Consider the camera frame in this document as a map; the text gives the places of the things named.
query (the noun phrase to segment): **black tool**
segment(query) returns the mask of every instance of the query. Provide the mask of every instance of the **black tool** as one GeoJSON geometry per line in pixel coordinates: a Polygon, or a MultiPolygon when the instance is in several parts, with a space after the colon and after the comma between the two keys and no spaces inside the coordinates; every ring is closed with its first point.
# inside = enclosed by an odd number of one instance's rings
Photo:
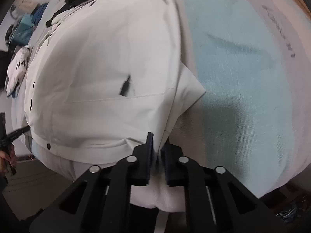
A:
{"type": "MultiPolygon", "coordinates": [[[[7,155],[10,155],[9,145],[22,134],[30,130],[30,126],[26,126],[11,133],[7,134],[5,128],[5,113],[0,113],[0,151],[4,151],[7,155]]],[[[16,169],[13,168],[8,161],[5,161],[7,170],[11,176],[16,174],[16,169]]]]}
{"type": "MultiPolygon", "coordinates": [[[[153,135],[115,166],[92,166],[32,223],[30,233],[124,233],[131,185],[149,183],[153,135]]],[[[224,167],[209,169],[166,142],[161,151],[169,186],[184,186],[190,233],[285,233],[286,228],[224,167]]]]}

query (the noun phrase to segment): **white jacket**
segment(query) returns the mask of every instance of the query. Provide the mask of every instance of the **white jacket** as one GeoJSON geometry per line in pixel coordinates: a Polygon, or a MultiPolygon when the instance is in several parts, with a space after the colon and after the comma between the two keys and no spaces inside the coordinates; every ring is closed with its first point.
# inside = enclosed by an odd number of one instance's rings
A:
{"type": "Polygon", "coordinates": [[[174,1],[96,0],[53,22],[28,68],[32,137],[62,158],[106,164],[153,132],[155,160],[177,118],[205,92],[180,61],[174,1]]]}

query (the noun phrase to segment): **light blue bedsheet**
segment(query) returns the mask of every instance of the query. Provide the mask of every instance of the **light blue bedsheet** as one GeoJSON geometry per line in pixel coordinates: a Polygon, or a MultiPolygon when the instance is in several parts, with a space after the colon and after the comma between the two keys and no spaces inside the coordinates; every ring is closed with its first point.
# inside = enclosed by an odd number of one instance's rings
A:
{"type": "Polygon", "coordinates": [[[255,195],[288,167],[292,102],[280,52],[246,0],[184,0],[203,97],[208,166],[255,195]]]}

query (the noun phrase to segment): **metal rivet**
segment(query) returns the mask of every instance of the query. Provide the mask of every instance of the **metal rivet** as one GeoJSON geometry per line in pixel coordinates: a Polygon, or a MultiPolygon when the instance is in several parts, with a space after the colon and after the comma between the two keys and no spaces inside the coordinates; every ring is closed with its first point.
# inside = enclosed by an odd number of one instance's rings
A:
{"type": "Polygon", "coordinates": [[[128,156],[126,161],[129,163],[133,163],[137,160],[137,158],[135,156],[128,156]]]}
{"type": "Polygon", "coordinates": [[[226,169],[224,167],[222,167],[222,166],[218,166],[218,167],[216,167],[216,172],[220,173],[220,174],[223,174],[223,173],[226,172],[226,169]]]}
{"type": "Polygon", "coordinates": [[[90,172],[91,173],[96,173],[100,170],[100,167],[99,166],[91,166],[90,167],[90,172]]]}
{"type": "Polygon", "coordinates": [[[189,159],[188,159],[187,157],[183,156],[183,157],[180,157],[180,158],[178,159],[178,161],[179,161],[180,163],[187,163],[187,162],[189,161],[189,159]]]}

